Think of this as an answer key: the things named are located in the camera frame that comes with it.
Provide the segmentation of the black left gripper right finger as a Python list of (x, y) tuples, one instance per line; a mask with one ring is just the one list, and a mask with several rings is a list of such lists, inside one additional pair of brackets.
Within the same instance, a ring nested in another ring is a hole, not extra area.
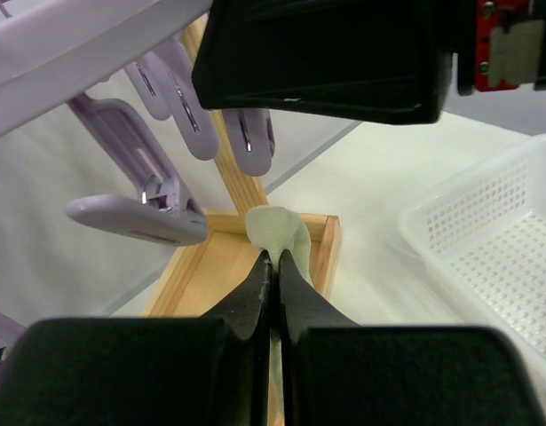
[(284, 251), (279, 302), (288, 425), (544, 425), (517, 350), (481, 326), (362, 326)]

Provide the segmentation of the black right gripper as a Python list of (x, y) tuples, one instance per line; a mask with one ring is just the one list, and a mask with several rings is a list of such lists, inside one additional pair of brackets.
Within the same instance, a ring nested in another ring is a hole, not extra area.
[(546, 1), (455, 1), (457, 92), (546, 91)]

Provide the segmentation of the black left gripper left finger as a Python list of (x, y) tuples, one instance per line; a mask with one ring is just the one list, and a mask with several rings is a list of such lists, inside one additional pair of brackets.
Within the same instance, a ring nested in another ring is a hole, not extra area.
[(0, 425), (263, 425), (270, 287), (261, 254), (197, 318), (63, 318), (31, 326), (0, 376)]

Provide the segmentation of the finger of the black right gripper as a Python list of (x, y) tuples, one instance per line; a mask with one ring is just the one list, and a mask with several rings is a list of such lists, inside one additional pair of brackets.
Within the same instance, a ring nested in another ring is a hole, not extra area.
[(216, 1), (194, 87), (208, 109), (434, 123), (451, 81), (450, 11), (448, 1)]

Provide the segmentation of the cream sock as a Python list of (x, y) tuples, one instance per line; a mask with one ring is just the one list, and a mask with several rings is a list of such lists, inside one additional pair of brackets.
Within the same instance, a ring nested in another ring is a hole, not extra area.
[[(296, 212), (282, 207), (258, 206), (246, 213), (245, 227), (251, 244), (268, 252), (275, 272), (279, 270), (282, 252), (288, 250), (300, 275), (308, 284), (313, 284), (309, 271), (311, 237), (304, 220)], [(270, 348), (269, 372), (275, 402), (273, 425), (283, 425), (281, 335), (275, 325), (271, 329)]]

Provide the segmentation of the purple round clip hanger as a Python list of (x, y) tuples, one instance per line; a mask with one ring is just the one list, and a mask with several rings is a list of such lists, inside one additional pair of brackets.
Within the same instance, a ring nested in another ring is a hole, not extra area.
[(202, 243), (208, 220), (138, 112), (87, 89), (124, 70), (152, 97), (156, 119), (173, 119), (190, 153), (208, 161), (220, 142), (200, 104), (178, 31), (138, 31), (162, 17), (159, 1), (53, 1), (0, 22), (0, 137), (67, 105), (131, 181), (136, 198), (101, 194), (71, 201), (77, 223), (135, 239), (187, 247)]

